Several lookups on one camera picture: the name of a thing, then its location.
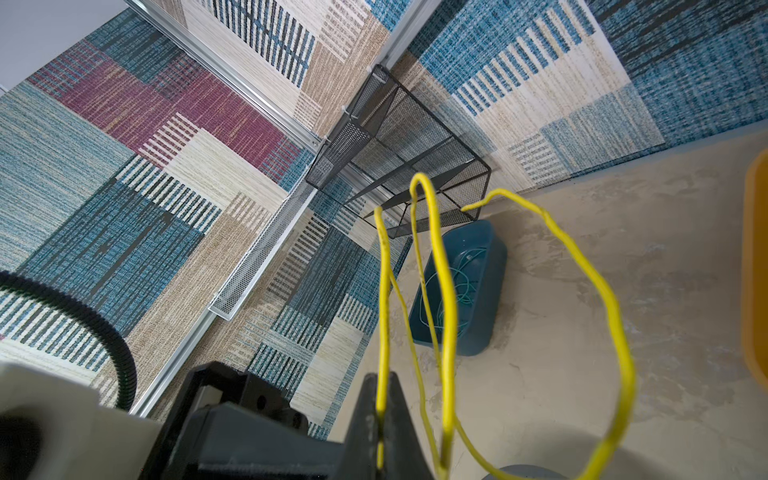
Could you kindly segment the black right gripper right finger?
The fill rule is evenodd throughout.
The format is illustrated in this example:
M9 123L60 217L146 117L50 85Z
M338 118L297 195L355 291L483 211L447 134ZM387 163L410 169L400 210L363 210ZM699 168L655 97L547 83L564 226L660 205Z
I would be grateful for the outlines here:
M433 479L419 444L399 378L395 373L389 374L381 440L384 450L382 479Z

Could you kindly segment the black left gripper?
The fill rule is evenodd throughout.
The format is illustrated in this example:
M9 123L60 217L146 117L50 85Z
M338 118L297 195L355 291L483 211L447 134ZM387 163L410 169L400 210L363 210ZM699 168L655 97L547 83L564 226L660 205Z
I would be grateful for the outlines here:
M357 479L337 442L258 376L220 362L186 376L140 473L142 479Z

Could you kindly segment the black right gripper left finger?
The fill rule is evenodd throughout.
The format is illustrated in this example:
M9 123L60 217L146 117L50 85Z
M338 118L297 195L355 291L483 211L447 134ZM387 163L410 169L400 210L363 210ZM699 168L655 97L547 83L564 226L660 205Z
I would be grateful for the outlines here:
M342 479L376 479L379 422L375 409L377 375L364 377L341 456Z

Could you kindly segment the yellow plastic bin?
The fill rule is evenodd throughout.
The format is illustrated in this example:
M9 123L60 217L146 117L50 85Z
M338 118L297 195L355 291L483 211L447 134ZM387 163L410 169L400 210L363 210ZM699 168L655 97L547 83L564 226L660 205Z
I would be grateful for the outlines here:
M752 377L767 390L767 149L745 177L741 257L742 351Z

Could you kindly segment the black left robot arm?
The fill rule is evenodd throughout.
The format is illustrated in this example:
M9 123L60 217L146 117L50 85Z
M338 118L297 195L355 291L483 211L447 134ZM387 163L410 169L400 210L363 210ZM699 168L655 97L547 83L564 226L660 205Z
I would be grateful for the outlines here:
M220 362L194 368L164 422L130 413L137 374L100 314L52 287L3 272L4 291L53 309L105 348L118 374L113 407L95 390L16 363L1 366L5 479L329 479L343 447L310 437L280 391Z

